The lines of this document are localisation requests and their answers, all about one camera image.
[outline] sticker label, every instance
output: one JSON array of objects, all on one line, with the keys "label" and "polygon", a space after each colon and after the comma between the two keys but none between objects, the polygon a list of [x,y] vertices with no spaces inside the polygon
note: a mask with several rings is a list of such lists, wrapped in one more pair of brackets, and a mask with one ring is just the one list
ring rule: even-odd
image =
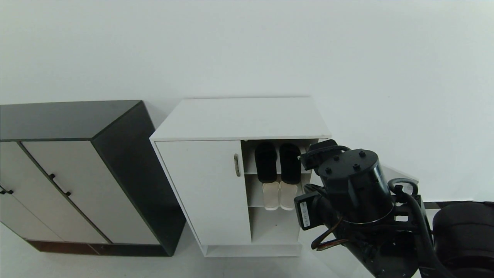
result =
[{"label": "sticker label", "polygon": [[300,203],[300,212],[302,213],[302,221],[304,222],[304,228],[310,226],[309,211],[307,210],[307,202]]}]

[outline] black slipper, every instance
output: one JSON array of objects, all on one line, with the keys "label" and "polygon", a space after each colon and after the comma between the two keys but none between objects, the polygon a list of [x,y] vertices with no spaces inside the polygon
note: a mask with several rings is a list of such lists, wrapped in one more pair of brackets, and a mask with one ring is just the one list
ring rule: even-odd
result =
[{"label": "black slipper", "polygon": [[276,148],[273,143],[264,142],[255,148],[255,166],[257,178],[264,184],[276,181]]},{"label": "black slipper", "polygon": [[280,147],[281,180],[290,185],[300,183],[302,171],[300,168],[300,149],[290,143]]}]

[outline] slipper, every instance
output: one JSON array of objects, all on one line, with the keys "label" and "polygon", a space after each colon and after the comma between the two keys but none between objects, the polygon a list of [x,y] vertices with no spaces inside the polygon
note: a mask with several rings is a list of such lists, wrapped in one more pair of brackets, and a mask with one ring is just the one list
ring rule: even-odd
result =
[{"label": "slipper", "polygon": [[300,166],[300,149],[290,143],[285,143],[280,147],[281,180],[290,185],[300,183],[302,170]]},{"label": "slipper", "polygon": [[264,208],[266,210],[277,210],[280,206],[278,199],[278,192],[280,191],[280,184],[278,182],[268,183],[262,185],[262,193],[264,195]]},{"label": "slipper", "polygon": [[255,148],[255,166],[257,168],[257,178],[264,184],[276,181],[276,148],[271,142],[264,142]]},{"label": "slipper", "polygon": [[297,185],[290,185],[285,182],[280,183],[281,197],[280,207],[284,210],[293,210],[295,208],[295,199],[297,195]]}]

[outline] cable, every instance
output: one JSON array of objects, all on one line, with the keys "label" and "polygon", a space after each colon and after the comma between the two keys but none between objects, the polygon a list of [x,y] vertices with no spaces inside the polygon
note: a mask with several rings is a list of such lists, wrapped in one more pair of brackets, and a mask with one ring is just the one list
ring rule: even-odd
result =
[{"label": "cable", "polygon": [[388,181],[389,189],[393,193],[397,194],[395,192],[395,184],[397,184],[397,183],[406,183],[406,184],[412,185],[412,187],[413,187],[412,195],[417,195],[418,194],[418,185],[417,185],[417,183],[414,180],[407,179],[407,178],[396,178],[396,179],[391,179],[391,180]]},{"label": "cable", "polygon": [[437,258],[436,252],[434,251],[434,247],[432,246],[432,241],[429,236],[429,228],[427,227],[427,224],[425,222],[425,218],[422,215],[422,210],[415,198],[413,198],[411,195],[401,191],[399,192],[394,192],[395,194],[401,194],[403,198],[407,201],[407,203],[412,207],[412,214],[415,220],[418,223],[418,227],[420,229],[420,238],[422,240],[422,245],[424,248],[424,251],[427,254],[427,257],[429,258],[429,261],[431,262],[432,266],[441,274],[444,278],[457,278],[454,276]]},{"label": "cable", "polygon": [[323,251],[323,250],[326,250],[328,248],[331,248],[331,247],[334,247],[334,246],[337,246],[337,245],[340,245],[342,243],[345,243],[345,242],[348,242],[349,240],[347,239],[333,239],[333,240],[329,240],[329,241],[326,241],[326,242],[323,242],[323,240],[328,236],[330,235],[331,233],[333,233],[333,231],[338,227],[338,225],[341,223],[341,221],[343,220],[343,216],[341,216],[339,219],[338,219],[338,222],[336,222],[336,224],[331,227],[330,229],[328,229],[326,232],[324,232],[322,235],[318,236],[311,244],[311,248],[312,250],[317,250],[317,251]]},{"label": "cable", "polygon": [[324,251],[326,249],[329,249],[331,247],[335,247],[335,246],[338,246],[340,244],[343,244],[345,242],[349,242],[349,240],[347,239],[334,239],[334,240],[330,240],[330,241],[327,241],[325,243],[321,243],[318,247],[317,247],[317,251]]}]

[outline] black and white wardrobe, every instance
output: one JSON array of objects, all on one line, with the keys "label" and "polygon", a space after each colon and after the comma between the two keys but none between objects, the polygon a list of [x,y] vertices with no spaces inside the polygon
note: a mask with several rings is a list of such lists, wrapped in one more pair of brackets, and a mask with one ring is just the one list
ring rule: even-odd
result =
[{"label": "black and white wardrobe", "polygon": [[43,252],[171,256],[185,217],[139,100],[0,105],[0,220]]}]

